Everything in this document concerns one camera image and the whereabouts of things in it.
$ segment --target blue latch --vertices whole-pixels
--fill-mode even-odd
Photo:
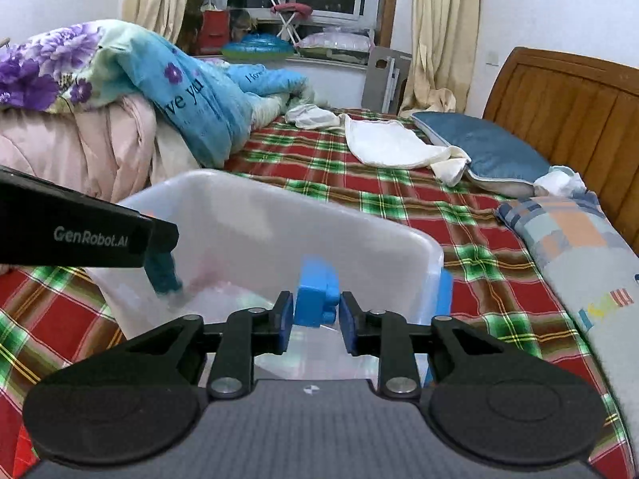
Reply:
[[[338,302],[339,281],[333,267],[322,259],[306,259],[300,273],[293,323],[311,328],[334,324]]]

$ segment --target crumpled white cloth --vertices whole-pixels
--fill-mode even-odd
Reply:
[[[579,173],[570,167],[554,165],[548,173],[537,178],[533,183],[535,196],[564,196],[582,195],[586,192],[586,184]]]
[[[366,165],[415,169],[427,167],[448,186],[455,186],[464,174],[470,156],[455,145],[430,145],[398,121],[344,120],[346,143],[353,155]]]
[[[332,111],[322,110],[313,104],[299,105],[288,110],[284,116],[287,123],[300,129],[322,129],[339,126],[339,117]]]

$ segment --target blue pillow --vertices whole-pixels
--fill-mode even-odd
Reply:
[[[435,145],[456,145],[470,156],[468,176],[477,185],[507,196],[532,196],[532,183],[550,163],[523,140],[489,121],[462,115],[418,111],[413,120]]]

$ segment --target blanket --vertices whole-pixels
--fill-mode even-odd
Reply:
[[[142,190],[155,112],[139,94],[74,115],[0,111],[0,164],[108,202]]]
[[[0,106],[77,113],[139,92],[208,168],[222,167],[248,139],[253,108],[245,92],[300,93],[305,84],[303,76],[262,65],[221,69],[118,20],[52,30],[0,57]]]

